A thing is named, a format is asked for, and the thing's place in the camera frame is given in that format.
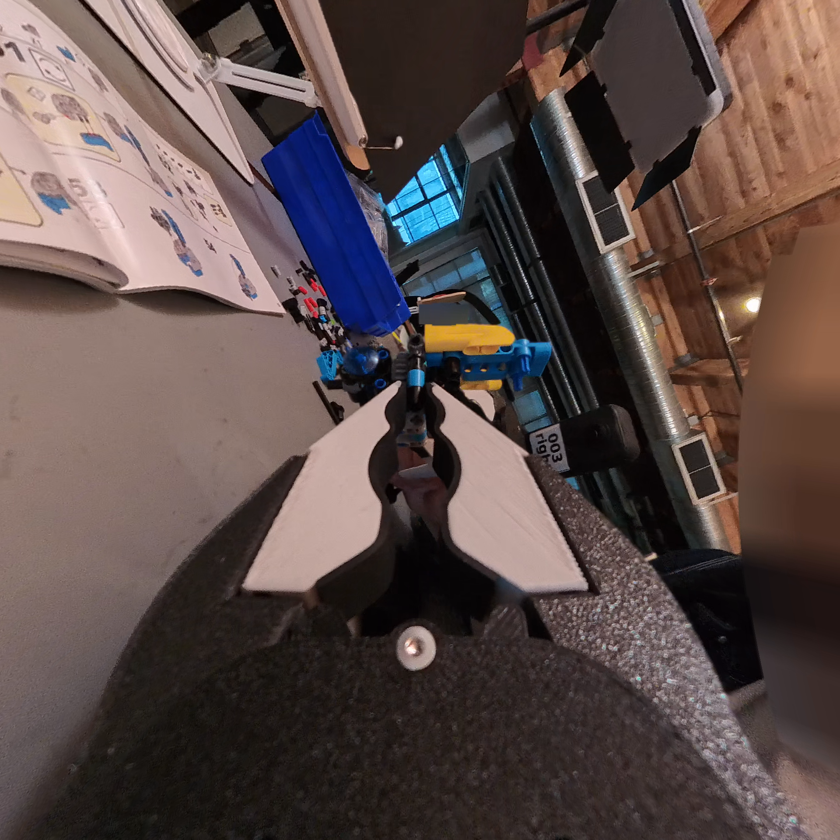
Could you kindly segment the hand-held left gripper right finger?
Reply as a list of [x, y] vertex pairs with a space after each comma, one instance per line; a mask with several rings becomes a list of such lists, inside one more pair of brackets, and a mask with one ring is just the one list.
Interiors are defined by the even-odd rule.
[[429, 395], [438, 409], [438, 453], [454, 455], [447, 546], [524, 595], [587, 592], [526, 452], [439, 385]]

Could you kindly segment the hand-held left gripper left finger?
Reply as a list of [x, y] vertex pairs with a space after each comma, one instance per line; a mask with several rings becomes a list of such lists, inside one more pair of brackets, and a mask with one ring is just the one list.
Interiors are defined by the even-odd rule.
[[392, 431], [387, 386], [310, 447], [243, 582], [249, 593], [304, 595], [371, 548], [382, 501], [370, 478], [375, 447]]

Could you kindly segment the blue black brick assembly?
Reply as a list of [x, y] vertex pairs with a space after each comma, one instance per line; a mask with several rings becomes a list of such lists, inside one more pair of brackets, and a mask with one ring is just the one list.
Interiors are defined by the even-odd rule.
[[371, 344], [346, 344], [343, 350], [325, 350], [317, 359], [320, 381], [328, 389], [347, 393], [352, 403], [363, 406], [398, 384], [405, 393], [405, 419], [398, 428], [397, 444], [419, 458], [430, 459], [427, 450], [426, 352], [421, 333], [408, 336], [405, 349], [392, 353]]

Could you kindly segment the pile of small brick parts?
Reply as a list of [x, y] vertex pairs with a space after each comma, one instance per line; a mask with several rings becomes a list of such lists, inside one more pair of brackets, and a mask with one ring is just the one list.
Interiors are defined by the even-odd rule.
[[288, 292], [282, 307], [316, 338], [321, 352], [342, 351], [347, 335], [319, 276], [303, 259], [295, 271], [295, 277], [287, 277]]

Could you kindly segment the grey desk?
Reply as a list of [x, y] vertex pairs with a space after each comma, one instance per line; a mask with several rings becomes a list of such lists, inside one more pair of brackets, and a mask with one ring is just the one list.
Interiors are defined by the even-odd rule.
[[2, 838], [77, 761], [174, 569], [332, 423], [290, 316], [2, 269]]

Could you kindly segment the black axle rod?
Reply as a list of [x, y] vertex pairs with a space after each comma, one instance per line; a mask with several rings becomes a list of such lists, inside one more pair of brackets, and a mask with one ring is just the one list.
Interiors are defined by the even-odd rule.
[[315, 392], [318, 394], [324, 408], [328, 412], [333, 424], [341, 424], [345, 417], [344, 406], [331, 398], [329, 395], [329, 389], [320, 380], [313, 381], [311, 384]]

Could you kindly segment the blue plastic bin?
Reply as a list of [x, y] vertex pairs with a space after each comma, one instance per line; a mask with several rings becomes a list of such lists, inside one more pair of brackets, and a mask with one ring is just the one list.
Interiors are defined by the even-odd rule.
[[319, 115], [261, 160], [345, 328], [383, 337], [410, 318]]

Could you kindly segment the large window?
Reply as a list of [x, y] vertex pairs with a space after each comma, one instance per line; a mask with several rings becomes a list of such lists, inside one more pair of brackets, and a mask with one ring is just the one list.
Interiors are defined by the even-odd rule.
[[463, 148], [453, 137], [385, 204], [389, 230], [398, 246], [414, 245], [460, 220], [468, 169]]

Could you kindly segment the studio light panel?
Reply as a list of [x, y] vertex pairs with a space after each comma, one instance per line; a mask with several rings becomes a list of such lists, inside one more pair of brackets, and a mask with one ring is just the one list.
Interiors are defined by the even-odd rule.
[[561, 74], [590, 71], [564, 94], [607, 191], [644, 179], [633, 209], [685, 172], [700, 132], [732, 91], [695, 1], [589, 2]]

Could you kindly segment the open instruction booklet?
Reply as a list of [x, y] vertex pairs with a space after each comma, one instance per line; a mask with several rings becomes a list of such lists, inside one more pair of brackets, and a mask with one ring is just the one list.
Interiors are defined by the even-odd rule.
[[2, 2], [1, 264], [280, 316], [215, 184], [29, 2]]

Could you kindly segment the dark flat panel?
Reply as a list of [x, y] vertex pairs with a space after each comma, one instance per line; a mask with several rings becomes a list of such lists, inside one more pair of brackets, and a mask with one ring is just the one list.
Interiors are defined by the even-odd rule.
[[522, 57], [527, 1], [276, 2], [341, 151], [390, 202]]

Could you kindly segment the white laptop stand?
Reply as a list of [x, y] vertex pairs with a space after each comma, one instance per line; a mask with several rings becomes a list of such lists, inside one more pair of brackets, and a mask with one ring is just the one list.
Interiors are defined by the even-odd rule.
[[90, 10], [121, 41], [223, 157], [254, 184], [250, 163], [229, 121], [217, 87], [227, 85], [298, 102], [320, 104], [308, 80], [235, 64], [218, 56], [199, 56], [174, 18], [155, 1], [86, 1]]

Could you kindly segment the duct vent grille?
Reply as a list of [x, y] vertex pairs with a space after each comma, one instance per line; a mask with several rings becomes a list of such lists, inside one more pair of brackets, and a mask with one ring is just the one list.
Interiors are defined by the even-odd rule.
[[601, 255], [635, 239], [629, 212], [618, 191], [607, 191], [596, 172], [578, 179], [576, 188]]
[[706, 433], [671, 445], [676, 466], [694, 507], [719, 501], [728, 493]]

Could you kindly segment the metal ventilation duct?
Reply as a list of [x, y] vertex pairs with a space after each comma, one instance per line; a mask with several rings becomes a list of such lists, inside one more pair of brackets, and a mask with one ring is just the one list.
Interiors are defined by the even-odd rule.
[[692, 549], [730, 551], [717, 508], [694, 505], [679, 470], [673, 446], [685, 443], [691, 430], [625, 251], [619, 245], [603, 254], [595, 242], [596, 228], [577, 188], [595, 166], [564, 93], [557, 87], [540, 100], [534, 139], [686, 540]]

